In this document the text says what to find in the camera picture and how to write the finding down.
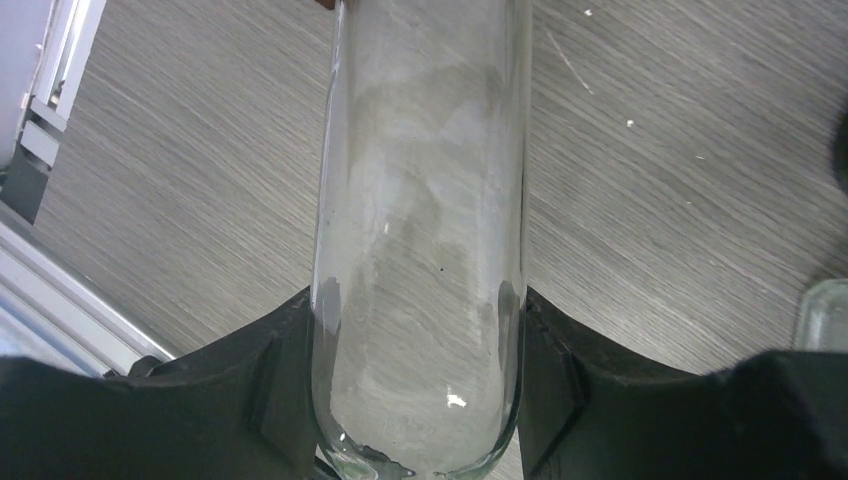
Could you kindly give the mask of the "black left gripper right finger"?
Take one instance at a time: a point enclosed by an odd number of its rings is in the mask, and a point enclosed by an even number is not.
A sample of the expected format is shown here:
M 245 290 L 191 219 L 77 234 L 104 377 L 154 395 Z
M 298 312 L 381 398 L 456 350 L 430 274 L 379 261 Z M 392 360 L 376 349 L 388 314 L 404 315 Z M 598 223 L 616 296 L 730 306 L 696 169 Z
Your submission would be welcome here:
M 530 291 L 517 428 L 528 479 L 843 479 L 847 358 L 771 350 L 696 375 Z

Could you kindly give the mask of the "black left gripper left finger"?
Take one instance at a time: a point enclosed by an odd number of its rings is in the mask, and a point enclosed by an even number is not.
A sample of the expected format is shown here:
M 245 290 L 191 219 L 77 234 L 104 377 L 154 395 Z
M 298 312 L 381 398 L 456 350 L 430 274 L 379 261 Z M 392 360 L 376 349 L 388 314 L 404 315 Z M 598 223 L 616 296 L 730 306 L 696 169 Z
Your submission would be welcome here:
M 314 479 L 310 296 L 126 375 L 1 362 L 5 479 Z

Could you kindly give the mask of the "clear glass bottle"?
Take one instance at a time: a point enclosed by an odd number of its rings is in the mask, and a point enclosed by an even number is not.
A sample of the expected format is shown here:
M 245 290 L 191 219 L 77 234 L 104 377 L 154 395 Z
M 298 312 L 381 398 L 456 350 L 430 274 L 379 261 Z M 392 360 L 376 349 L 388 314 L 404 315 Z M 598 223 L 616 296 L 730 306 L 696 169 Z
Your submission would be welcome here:
M 516 428 L 529 1 L 339 1 L 311 404 L 343 479 L 481 479 Z

